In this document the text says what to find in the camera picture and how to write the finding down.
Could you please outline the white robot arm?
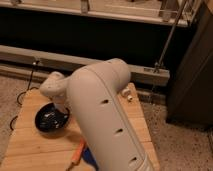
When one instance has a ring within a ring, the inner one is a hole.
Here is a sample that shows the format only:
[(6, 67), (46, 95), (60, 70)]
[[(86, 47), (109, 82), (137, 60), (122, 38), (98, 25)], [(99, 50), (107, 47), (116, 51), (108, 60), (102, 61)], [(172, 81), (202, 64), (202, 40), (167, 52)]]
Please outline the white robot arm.
[(44, 96), (68, 102), (99, 171), (154, 171), (118, 99), (130, 78), (128, 64), (114, 58), (68, 77), (53, 72), (40, 86)]

